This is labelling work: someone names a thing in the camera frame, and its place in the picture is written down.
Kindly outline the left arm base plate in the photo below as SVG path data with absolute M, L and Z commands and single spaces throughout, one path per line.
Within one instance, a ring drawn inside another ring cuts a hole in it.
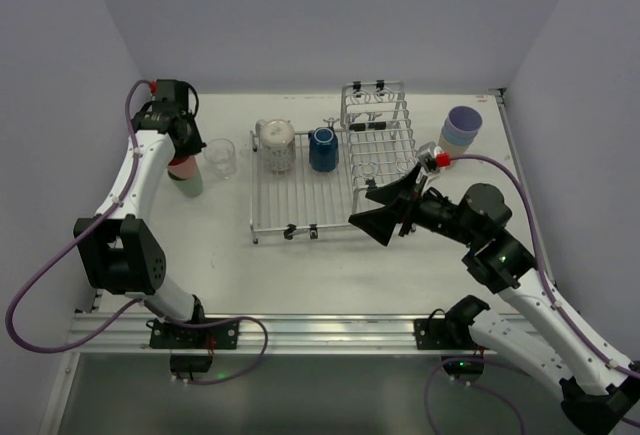
M 215 319 L 219 325 L 208 329 L 187 329 L 161 322 L 148 320 L 146 327 L 151 330 L 149 346 L 152 349 L 184 350 L 235 350 L 239 335 L 239 322 Z

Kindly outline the aluminium mounting rail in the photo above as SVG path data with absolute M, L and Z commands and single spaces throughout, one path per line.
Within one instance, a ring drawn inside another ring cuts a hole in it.
M 110 314 L 76 314 L 66 343 L 76 342 L 96 331 Z M 450 343 L 419 341 L 426 330 L 414 327 L 414 320 L 428 315 L 252 315 L 268 331 L 266 355 L 445 355 L 472 353 L 474 348 L 453 348 Z M 97 354 L 193 354 L 207 355 L 207 349 L 153 348 L 150 313 L 126 313 L 97 337 L 81 345 L 80 353 Z M 542 341 L 521 316 L 502 315 L 504 321 Z M 239 324 L 239 335 L 231 330 L 235 348 L 214 346 L 218 355 L 254 355 L 263 346 L 263 332 L 254 322 Z

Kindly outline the light blue plastic cup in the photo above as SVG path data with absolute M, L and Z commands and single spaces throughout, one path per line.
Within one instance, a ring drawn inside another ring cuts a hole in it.
M 462 130 L 449 123 L 445 123 L 441 130 L 441 137 L 455 146 L 468 146 L 476 138 L 479 130 Z

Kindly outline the clear plastic tumbler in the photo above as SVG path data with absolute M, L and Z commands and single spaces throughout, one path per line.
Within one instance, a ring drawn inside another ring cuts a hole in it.
M 230 140 L 213 139 L 207 143 L 203 153 L 218 177 L 228 179 L 236 173 L 235 145 Z

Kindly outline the white floral ceramic mug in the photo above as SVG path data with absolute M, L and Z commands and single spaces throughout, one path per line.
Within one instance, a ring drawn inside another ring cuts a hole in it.
M 256 134 L 262 148 L 262 160 L 266 169 L 283 173 L 295 162 L 295 130 L 289 120 L 258 120 Z

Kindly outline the dark blue ceramic mug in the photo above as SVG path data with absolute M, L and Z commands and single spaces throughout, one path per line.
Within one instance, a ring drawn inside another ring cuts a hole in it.
M 320 173 L 329 173 L 339 163 L 339 142 L 335 131 L 329 127 L 318 127 L 308 133 L 309 163 Z

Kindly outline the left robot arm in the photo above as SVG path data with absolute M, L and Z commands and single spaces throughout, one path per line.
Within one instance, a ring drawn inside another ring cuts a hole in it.
M 204 318 L 202 304 L 168 275 L 148 220 L 163 178 L 188 197 L 203 191 L 196 160 L 206 146 L 196 125 L 199 98 L 186 81 L 146 85 L 149 100 L 125 114 L 129 142 L 116 180 L 95 215 L 76 221 L 73 234 L 92 287 L 139 299 L 165 319 L 197 324 Z

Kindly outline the pink plastic cup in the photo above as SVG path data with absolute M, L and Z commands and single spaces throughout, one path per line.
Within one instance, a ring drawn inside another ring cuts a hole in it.
M 199 174 L 199 167 L 196 157 L 191 155 L 188 157 L 173 158 L 167 165 L 169 175 L 177 180 L 189 180 Z

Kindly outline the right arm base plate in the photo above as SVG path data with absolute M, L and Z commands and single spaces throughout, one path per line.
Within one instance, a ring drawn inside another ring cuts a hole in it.
M 502 334 L 479 319 L 418 318 L 413 321 L 413 335 L 418 350 L 473 351 L 480 347 L 495 349 Z

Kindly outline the lavender plastic cup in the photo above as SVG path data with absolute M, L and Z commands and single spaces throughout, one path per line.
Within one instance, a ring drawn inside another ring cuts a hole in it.
M 482 115 L 469 106 L 452 108 L 445 120 L 445 127 L 460 138 L 474 138 L 483 125 Z

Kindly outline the beige plastic cup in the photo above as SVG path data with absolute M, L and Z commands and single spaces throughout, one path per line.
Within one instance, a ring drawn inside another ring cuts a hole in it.
M 457 163 L 457 161 L 455 160 L 455 157 L 464 155 L 470 147 L 469 144 L 455 145 L 449 142 L 443 135 L 439 137 L 438 145 L 443 152 L 449 155 L 451 159 L 451 164 L 450 164 L 451 168 L 453 168 Z

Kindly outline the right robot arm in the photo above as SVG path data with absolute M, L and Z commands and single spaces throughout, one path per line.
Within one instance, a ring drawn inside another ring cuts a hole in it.
M 512 212 L 501 191 L 476 183 L 453 203 L 424 190 L 421 169 L 370 189 L 378 208 L 349 222 L 382 245 L 412 226 L 464 245 L 468 273 L 536 330 L 530 336 L 486 302 L 468 296 L 445 315 L 451 338 L 498 353 L 545 386 L 584 434 L 608 434 L 639 401 L 639 365 L 584 321 L 552 286 L 534 255 L 506 228 Z

